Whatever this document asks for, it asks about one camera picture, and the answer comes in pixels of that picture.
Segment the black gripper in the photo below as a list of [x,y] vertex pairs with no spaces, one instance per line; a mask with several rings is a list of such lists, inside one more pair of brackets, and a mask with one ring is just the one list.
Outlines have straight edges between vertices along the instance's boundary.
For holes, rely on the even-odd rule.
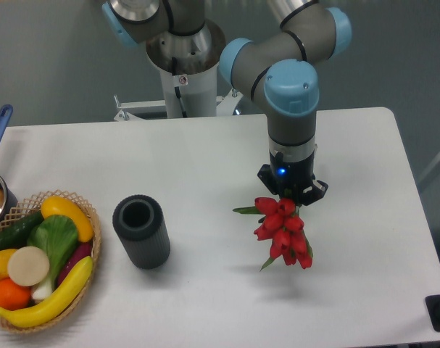
[[308,206],[322,199],[328,184],[315,180],[313,161],[315,151],[307,158],[291,162],[281,152],[270,151],[270,164],[263,164],[257,177],[271,194],[280,197],[299,198],[301,205]]

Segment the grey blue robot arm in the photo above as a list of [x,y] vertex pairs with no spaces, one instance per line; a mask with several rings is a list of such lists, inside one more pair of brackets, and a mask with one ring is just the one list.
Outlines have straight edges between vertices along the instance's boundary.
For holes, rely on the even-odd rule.
[[226,41],[203,1],[105,1],[112,32],[127,46],[144,44],[159,70],[169,118],[214,116],[217,77],[267,117],[270,161],[258,173],[268,190],[298,205],[328,189],[313,171],[320,98],[315,64],[345,50],[349,18],[318,1],[271,1],[278,34],[262,43]]

